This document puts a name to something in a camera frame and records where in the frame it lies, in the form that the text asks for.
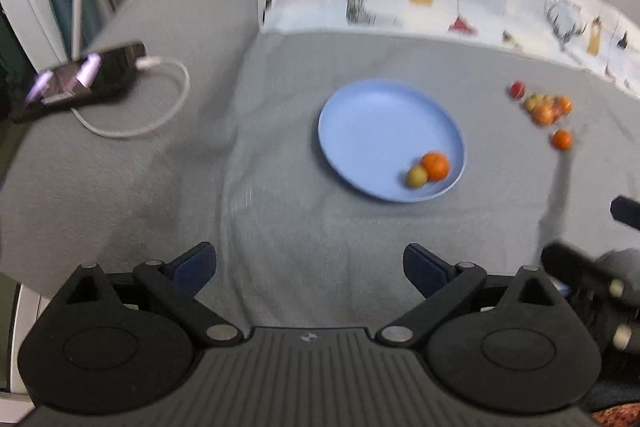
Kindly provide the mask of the red fruit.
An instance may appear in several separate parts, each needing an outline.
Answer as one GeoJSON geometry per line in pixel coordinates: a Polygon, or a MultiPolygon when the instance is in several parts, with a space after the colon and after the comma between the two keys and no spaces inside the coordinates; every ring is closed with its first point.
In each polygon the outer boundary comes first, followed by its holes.
{"type": "Polygon", "coordinates": [[[509,95],[513,100],[521,100],[521,98],[524,98],[525,92],[526,86],[521,80],[514,81],[509,88],[509,95]]]}
{"type": "Polygon", "coordinates": [[[558,104],[553,104],[552,109],[552,121],[557,122],[562,116],[562,108],[558,104]]]}

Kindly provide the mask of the black smartphone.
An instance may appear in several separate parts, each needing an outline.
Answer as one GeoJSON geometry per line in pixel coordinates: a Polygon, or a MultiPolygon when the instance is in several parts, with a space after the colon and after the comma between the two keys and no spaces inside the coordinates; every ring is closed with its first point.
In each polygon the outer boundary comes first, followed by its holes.
{"type": "Polygon", "coordinates": [[[10,117],[23,124],[64,110],[118,100],[134,85],[137,60],[143,57],[145,45],[133,41],[43,69],[26,83],[25,92],[17,95],[10,117]]]}

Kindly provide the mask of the green longan front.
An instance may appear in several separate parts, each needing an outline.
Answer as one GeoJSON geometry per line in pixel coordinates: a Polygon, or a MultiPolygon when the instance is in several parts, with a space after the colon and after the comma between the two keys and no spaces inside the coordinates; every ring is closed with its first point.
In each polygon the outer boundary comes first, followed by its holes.
{"type": "Polygon", "coordinates": [[[428,171],[422,165],[415,165],[411,167],[405,179],[406,187],[417,190],[428,182],[428,171]]]}

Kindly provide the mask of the orange mandarin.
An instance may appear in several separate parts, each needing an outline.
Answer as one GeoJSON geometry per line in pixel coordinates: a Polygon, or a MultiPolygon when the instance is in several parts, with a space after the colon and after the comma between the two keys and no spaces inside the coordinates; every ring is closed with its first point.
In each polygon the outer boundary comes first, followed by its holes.
{"type": "Polygon", "coordinates": [[[428,182],[445,180],[450,173],[448,157],[438,150],[432,150],[423,155],[420,165],[426,171],[428,182]]]}
{"type": "Polygon", "coordinates": [[[555,150],[570,150],[573,147],[572,132],[566,129],[556,130],[551,137],[551,144],[555,150]]]}

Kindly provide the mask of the blue round plate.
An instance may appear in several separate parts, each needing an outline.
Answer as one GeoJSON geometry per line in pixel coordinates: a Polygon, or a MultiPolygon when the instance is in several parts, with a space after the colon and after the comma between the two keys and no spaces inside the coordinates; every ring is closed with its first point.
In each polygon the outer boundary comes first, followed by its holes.
{"type": "Polygon", "coordinates": [[[321,109],[319,145],[333,170],[356,190],[385,202],[426,202],[450,191],[468,159],[463,133],[424,92],[390,80],[362,80],[335,91],[321,109]],[[432,150],[450,164],[445,180],[406,187],[408,170],[432,150]]]}

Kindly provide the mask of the orange fruit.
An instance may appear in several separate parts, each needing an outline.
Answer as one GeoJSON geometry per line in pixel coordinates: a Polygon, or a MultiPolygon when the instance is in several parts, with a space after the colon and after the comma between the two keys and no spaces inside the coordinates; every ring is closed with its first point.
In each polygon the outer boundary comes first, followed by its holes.
{"type": "Polygon", "coordinates": [[[532,112],[533,122],[539,127],[547,127],[555,122],[555,109],[552,104],[540,104],[532,112]]]}
{"type": "Polygon", "coordinates": [[[555,98],[554,106],[556,110],[563,116],[570,115],[573,110],[573,102],[566,95],[560,95],[555,98]]]}

